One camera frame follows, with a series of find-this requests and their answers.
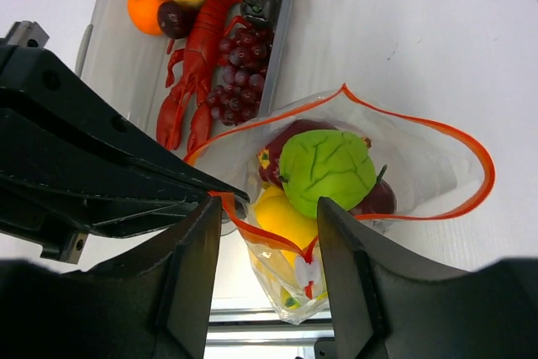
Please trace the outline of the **dark red round fruit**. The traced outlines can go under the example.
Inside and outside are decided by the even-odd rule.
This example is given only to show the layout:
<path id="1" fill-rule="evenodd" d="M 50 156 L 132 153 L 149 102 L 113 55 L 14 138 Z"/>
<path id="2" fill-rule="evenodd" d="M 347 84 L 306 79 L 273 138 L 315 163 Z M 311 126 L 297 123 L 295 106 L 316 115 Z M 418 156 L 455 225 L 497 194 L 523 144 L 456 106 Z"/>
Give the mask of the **dark red round fruit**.
<path id="1" fill-rule="evenodd" d="M 357 206 L 349 211 L 350 214 L 394 214 L 397 199 L 390 185 L 381 180 Z"/>

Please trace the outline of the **light green wrinkled fruit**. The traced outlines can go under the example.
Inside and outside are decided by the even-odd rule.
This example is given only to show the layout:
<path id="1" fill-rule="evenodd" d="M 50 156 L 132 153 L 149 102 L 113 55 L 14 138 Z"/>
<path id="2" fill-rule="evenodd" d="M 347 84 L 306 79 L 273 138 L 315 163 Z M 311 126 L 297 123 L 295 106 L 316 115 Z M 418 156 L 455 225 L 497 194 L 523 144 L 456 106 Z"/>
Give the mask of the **light green wrinkled fruit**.
<path id="1" fill-rule="evenodd" d="M 377 182 L 367 142 L 338 129 L 315 129 L 291 137 L 282 148 L 279 174 L 291 205 L 311 219 L 317 217 L 320 198 L 331 198 L 348 211 Z"/>

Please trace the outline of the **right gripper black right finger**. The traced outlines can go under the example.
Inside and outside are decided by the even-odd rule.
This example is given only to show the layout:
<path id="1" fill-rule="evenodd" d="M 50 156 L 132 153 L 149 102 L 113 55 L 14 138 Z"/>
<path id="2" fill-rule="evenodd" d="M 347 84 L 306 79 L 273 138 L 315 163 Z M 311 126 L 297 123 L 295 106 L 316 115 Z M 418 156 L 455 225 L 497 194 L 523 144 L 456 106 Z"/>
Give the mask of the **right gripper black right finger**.
<path id="1" fill-rule="evenodd" d="M 537 261 L 475 272 L 421 256 L 329 198 L 319 244 L 338 358 L 534 358 Z"/>

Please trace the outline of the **clear zip bag orange zipper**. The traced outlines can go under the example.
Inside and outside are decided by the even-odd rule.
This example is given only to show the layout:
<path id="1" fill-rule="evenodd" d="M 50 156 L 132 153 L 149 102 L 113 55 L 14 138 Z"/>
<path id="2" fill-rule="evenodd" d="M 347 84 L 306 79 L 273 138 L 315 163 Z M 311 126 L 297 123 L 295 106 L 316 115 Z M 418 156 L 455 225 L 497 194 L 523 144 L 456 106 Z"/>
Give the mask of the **clear zip bag orange zipper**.
<path id="1" fill-rule="evenodd" d="M 205 141 L 185 162 L 231 187 L 213 190 L 246 243 L 278 317 L 298 325 L 329 306 L 317 203 L 331 198 L 377 230 L 460 217 L 490 194 L 487 149 L 430 119 L 322 92 Z"/>

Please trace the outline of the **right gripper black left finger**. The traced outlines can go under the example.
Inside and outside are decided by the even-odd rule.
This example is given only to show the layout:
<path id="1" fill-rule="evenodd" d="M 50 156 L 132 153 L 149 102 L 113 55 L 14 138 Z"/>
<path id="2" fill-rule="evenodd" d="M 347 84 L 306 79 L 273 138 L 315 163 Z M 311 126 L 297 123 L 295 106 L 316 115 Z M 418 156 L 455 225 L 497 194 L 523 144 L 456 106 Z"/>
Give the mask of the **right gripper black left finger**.
<path id="1" fill-rule="evenodd" d="M 1 263 L 4 358 L 201 358 L 222 203 L 86 272 Z"/>

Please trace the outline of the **yellow lemon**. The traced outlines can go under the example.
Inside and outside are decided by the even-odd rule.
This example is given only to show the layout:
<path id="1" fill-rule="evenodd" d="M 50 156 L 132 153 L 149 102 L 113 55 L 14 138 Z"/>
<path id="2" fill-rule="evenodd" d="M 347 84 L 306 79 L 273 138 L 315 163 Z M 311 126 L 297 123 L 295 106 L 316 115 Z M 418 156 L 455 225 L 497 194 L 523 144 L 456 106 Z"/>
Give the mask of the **yellow lemon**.
<path id="1" fill-rule="evenodd" d="M 316 220 L 299 213 L 277 186 L 269 186 L 261 193 L 254 206 L 254 216 L 264 230 L 290 240 L 301 249 L 318 235 Z"/>

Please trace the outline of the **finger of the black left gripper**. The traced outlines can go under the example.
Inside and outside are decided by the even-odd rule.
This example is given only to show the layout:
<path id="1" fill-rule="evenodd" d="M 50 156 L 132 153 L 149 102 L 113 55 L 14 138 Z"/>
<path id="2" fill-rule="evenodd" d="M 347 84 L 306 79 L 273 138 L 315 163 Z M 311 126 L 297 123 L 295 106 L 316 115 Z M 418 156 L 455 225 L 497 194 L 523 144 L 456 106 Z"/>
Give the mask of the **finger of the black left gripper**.
<path id="1" fill-rule="evenodd" d="M 1 48 L 1 176 L 71 196 L 248 198 L 159 145 L 49 50 L 14 45 Z"/>
<path id="2" fill-rule="evenodd" d="M 164 229 L 186 218 L 203 201 L 71 196 L 1 176 L 1 231 L 39 245 L 45 259 L 74 262 L 87 235 L 128 238 Z"/>

